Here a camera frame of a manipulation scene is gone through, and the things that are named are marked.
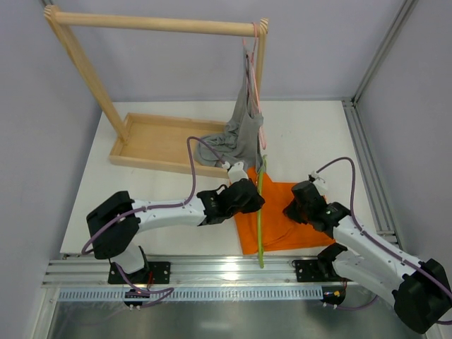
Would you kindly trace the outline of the green plastic hanger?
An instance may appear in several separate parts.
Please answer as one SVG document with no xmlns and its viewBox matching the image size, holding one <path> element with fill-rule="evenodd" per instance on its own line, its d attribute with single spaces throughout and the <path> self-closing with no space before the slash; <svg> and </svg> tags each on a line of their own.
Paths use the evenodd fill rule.
<svg viewBox="0 0 452 339">
<path fill-rule="evenodd" d="M 267 166 L 267 156 L 264 155 L 263 158 L 262 167 L 257 173 L 257 189 L 258 193 L 263 193 L 263 180 L 264 180 L 264 174 L 266 173 L 266 166 Z M 263 233 L 262 233 L 262 209 L 257 211 L 256 216 L 256 235 L 257 235 L 257 246 L 258 246 L 258 264 L 260 268 L 264 268 L 264 260 L 263 260 L 263 254 L 264 254 L 264 248 L 263 248 Z"/>
</svg>

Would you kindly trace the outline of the orange trousers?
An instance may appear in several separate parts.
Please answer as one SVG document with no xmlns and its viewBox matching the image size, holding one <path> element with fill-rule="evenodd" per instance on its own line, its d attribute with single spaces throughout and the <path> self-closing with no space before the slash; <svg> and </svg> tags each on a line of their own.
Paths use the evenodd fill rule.
<svg viewBox="0 0 452 339">
<path fill-rule="evenodd" d="M 298 224 L 283 214 L 283 209 L 292 201 L 290 182 L 273 182 L 265 174 L 263 180 L 262 233 L 265 251 L 284 251 L 329 246 L 335 241 L 311 225 Z M 256 213 L 238 213 L 234 217 L 239 242 L 244 255 L 258 252 L 256 235 Z"/>
</svg>

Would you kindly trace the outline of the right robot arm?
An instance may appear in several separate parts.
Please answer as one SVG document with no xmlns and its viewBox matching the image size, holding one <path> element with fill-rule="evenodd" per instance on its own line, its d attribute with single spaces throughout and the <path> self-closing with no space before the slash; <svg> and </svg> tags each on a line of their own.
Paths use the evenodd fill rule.
<svg viewBox="0 0 452 339">
<path fill-rule="evenodd" d="M 359 283 L 390 304 L 416 333 L 445 324 L 442 317 L 451 310 L 451 288 L 438 261 L 421 261 L 368 232 L 349 208 L 326 202 L 312 181 L 295 184 L 291 192 L 285 216 L 333 240 L 317 256 L 320 274 Z"/>
</svg>

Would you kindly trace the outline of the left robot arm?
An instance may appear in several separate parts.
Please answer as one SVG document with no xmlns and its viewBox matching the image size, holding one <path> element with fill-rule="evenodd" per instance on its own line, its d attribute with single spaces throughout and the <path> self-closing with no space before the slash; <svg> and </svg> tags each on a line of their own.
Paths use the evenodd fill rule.
<svg viewBox="0 0 452 339">
<path fill-rule="evenodd" d="M 88 213 L 90 238 L 81 253 L 94 253 L 96 259 L 107 259 L 130 275 L 146 267 L 143 250 L 133 243 L 137 234 L 177 225 L 219 225 L 238 213 L 255 213 L 264 203 L 250 179 L 199 191 L 182 201 L 140 201 L 128 191 L 118 191 Z"/>
</svg>

